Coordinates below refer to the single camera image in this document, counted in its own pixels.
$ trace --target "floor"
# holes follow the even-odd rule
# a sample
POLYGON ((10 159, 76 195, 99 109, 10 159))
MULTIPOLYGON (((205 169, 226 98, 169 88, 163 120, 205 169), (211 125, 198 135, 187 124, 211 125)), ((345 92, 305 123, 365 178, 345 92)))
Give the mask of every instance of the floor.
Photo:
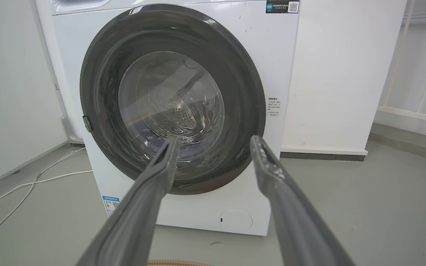
MULTIPOLYGON (((426 159, 369 142, 364 162, 281 159, 359 266, 426 265, 426 159)), ((31 182, 70 152, 62 147, 0 180, 0 195, 31 182)), ((89 170, 84 151, 41 177, 89 170)), ((27 193, 0 200, 0 220, 27 193)), ((0 265, 76 263, 106 221, 93 174, 37 184, 0 226, 0 265)), ((217 266, 281 265, 274 224, 267 237, 157 226, 149 259, 217 266)))

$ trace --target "washing machine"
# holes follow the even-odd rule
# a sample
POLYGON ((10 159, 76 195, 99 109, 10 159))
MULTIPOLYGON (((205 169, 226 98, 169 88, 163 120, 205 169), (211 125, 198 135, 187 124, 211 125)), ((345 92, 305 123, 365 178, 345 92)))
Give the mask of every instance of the washing machine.
POLYGON ((299 2, 52 1, 83 140, 108 215, 164 140, 180 140, 157 224, 266 235, 249 141, 279 156, 299 2))

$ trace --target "power cord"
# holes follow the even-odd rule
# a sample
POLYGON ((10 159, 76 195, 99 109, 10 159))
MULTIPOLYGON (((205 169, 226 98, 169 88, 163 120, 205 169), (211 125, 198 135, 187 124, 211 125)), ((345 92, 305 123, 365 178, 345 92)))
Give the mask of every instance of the power cord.
POLYGON ((26 184, 22 184, 22 185, 18 185, 17 187, 11 189, 9 192, 5 193, 4 195, 0 196, 0 199, 2 199, 3 197, 9 195, 10 193, 14 192, 15 190, 21 188, 21 187, 25 187, 26 185, 31 185, 31 187, 29 188, 29 191, 27 192, 27 194, 24 196, 24 198, 22 198, 22 200, 19 202, 19 204, 17 204, 17 206, 0 222, 0 225, 8 218, 10 217, 10 215, 22 204, 22 202, 24 202, 24 200, 27 198, 27 196, 29 196, 29 194, 31 193, 32 189, 34 188, 34 185, 37 183, 43 183, 43 182, 47 182, 50 180, 55 180, 57 178, 62 178, 62 177, 67 177, 69 175, 76 175, 76 174, 82 174, 82 173, 90 173, 93 172, 93 170, 89 170, 89 171, 82 171, 82 172, 75 172, 75 173, 69 173, 69 174, 65 174, 65 175, 59 175, 57 177, 52 177, 50 179, 47 180, 42 180, 42 181, 38 181, 37 179, 39 179, 39 177, 47 170, 49 170, 49 168, 51 168, 52 166, 58 164, 59 162, 63 161, 66 157, 69 157, 70 155, 80 151, 80 150, 84 150, 85 148, 81 148, 79 150, 74 151, 73 153, 70 153, 69 155, 66 155, 65 157, 61 158, 60 160, 58 160, 56 163, 52 164, 51 166, 47 167, 46 169, 44 169, 42 172, 40 172, 37 177, 35 177, 34 181, 32 183, 26 183, 26 184))

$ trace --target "round glass door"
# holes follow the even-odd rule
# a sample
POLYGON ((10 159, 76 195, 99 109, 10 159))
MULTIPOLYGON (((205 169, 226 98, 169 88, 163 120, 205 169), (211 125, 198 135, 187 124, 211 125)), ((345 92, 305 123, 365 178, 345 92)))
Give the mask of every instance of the round glass door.
POLYGON ((93 138, 134 180, 166 138, 179 138, 174 194, 231 182, 251 162, 250 137, 264 131, 264 91, 249 55, 187 7, 147 5, 109 22, 85 56, 80 93, 93 138))

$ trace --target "door hinge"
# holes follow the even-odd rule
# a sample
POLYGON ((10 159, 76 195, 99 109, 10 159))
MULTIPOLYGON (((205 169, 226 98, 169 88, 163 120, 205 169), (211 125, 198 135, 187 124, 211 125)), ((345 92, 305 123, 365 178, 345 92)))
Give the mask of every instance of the door hinge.
POLYGON ((93 127, 91 126, 90 119, 88 118, 88 116, 83 116, 83 122, 85 123, 85 127, 87 128, 87 131, 92 132, 93 127))

